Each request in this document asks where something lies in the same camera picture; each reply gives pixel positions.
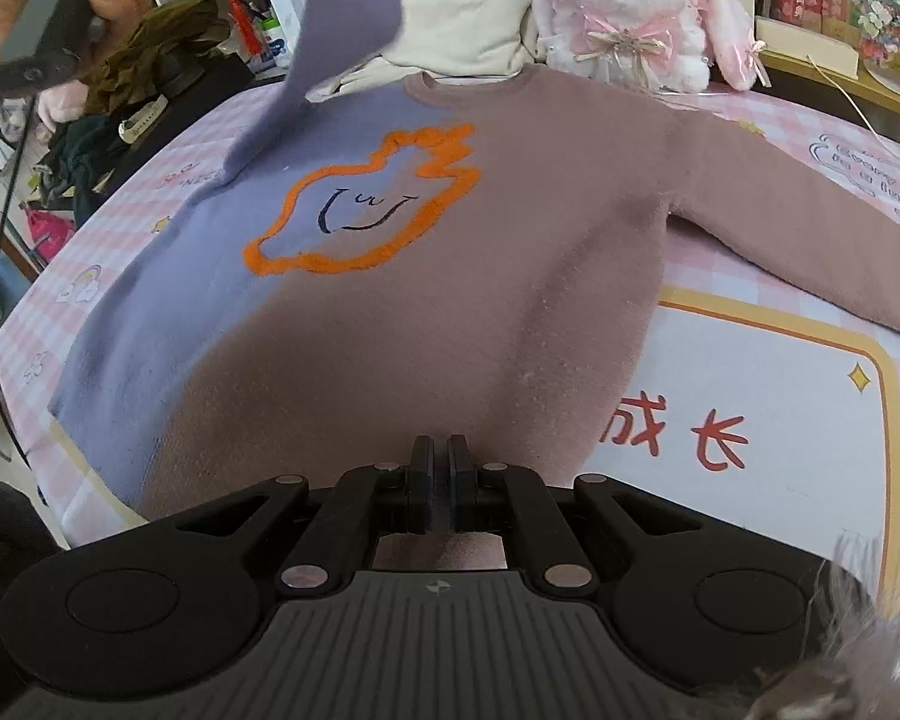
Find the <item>black cable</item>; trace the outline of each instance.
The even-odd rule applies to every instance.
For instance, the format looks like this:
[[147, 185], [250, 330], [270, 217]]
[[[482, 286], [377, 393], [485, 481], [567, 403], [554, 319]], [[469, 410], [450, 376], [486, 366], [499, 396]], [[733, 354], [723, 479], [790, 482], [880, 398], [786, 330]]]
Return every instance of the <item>black cable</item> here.
[[[20, 136], [20, 145], [19, 148], [16, 149], [16, 154], [13, 158], [13, 167], [10, 170], [10, 184], [7, 186], [7, 198], [4, 200], [4, 211], [0, 214], [0, 249], [4, 242], [4, 230], [7, 228], [7, 220], [10, 218], [10, 204], [13, 202], [13, 190], [16, 189], [17, 186], [17, 176], [20, 175], [20, 163], [23, 161], [26, 138], [28, 138], [31, 126], [34, 123], [34, 110], [36, 110], [36, 97], [31, 98], [31, 101], [26, 107], [26, 122], [24, 122], [23, 135]], [[29, 464], [29, 460], [26, 459], [24, 448], [21, 447], [19, 440], [17, 440], [17, 434], [13, 431], [13, 423], [10, 421], [10, 416], [7, 414], [7, 407], [4, 404], [4, 394], [1, 389], [0, 419], [4, 420], [4, 424], [7, 426], [7, 432], [10, 434], [10, 440], [13, 442], [14, 448], [29, 469], [31, 465]]]

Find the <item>pink bag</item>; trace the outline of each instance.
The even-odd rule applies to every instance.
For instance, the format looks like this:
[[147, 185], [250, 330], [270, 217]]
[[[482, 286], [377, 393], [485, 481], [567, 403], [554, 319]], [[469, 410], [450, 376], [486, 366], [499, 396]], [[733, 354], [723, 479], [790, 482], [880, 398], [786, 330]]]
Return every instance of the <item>pink bag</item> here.
[[74, 223], [49, 211], [36, 211], [32, 208], [24, 210], [26, 226], [34, 237], [34, 248], [49, 262], [58, 255], [63, 245], [74, 237]]

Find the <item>white plush toy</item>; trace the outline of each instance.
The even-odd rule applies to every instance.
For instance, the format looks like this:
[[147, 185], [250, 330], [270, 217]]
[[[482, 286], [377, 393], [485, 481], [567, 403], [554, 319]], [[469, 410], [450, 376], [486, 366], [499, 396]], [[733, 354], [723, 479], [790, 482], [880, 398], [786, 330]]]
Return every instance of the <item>white plush toy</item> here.
[[734, 89], [769, 85], [736, 0], [533, 0], [533, 15], [547, 64], [576, 76], [702, 92], [712, 56]]

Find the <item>pink bow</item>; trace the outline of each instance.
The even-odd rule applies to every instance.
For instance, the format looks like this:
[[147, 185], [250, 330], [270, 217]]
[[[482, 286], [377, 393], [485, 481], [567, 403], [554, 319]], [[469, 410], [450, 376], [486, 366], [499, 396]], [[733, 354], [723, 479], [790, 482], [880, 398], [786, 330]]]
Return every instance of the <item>pink bow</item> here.
[[583, 50], [574, 50], [578, 62], [598, 57], [616, 60], [622, 55], [634, 60], [634, 69], [642, 77], [644, 86], [658, 86], [656, 76], [668, 74], [674, 55], [674, 36], [679, 34], [676, 18], [657, 19], [634, 29], [618, 29], [607, 20], [586, 14], [583, 20]]
[[755, 40], [754, 45], [746, 52], [746, 66], [756, 74], [760, 79], [760, 83], [769, 88], [773, 84], [770, 84], [770, 76], [767, 74], [767, 68], [764, 67], [763, 62], [760, 59], [760, 52], [766, 47], [767, 44], [764, 43], [764, 41]]

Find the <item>orange cloud outline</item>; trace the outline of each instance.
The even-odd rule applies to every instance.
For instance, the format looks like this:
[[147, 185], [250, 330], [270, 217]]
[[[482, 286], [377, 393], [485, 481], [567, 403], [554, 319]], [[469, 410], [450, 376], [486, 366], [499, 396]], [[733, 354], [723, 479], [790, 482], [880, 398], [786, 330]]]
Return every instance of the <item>orange cloud outline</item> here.
[[[285, 274], [297, 268], [312, 274], [342, 274], [345, 271], [375, 268], [388, 261], [433, 227], [443, 212], [473, 189], [480, 180], [481, 173], [477, 167], [454, 164], [473, 151], [470, 146], [463, 143], [463, 139], [473, 134], [475, 129], [473, 124], [461, 124], [449, 129], [423, 127], [415, 132], [394, 130], [384, 135], [380, 148], [370, 154], [370, 159], [364, 165], [327, 165], [308, 173], [290, 188], [276, 221], [264, 234], [254, 238], [244, 247], [244, 263], [258, 276], [270, 276]], [[419, 178], [453, 178], [453, 183], [423, 203], [410, 222], [391, 240], [346, 260], [334, 259], [313, 251], [301, 252], [293, 257], [269, 259], [261, 251], [264, 242], [273, 238], [286, 226], [290, 216], [293, 215], [300, 193], [308, 186], [330, 175], [360, 175], [383, 170], [389, 158], [407, 146], [416, 146], [429, 152], [430, 159], [415, 171]]]

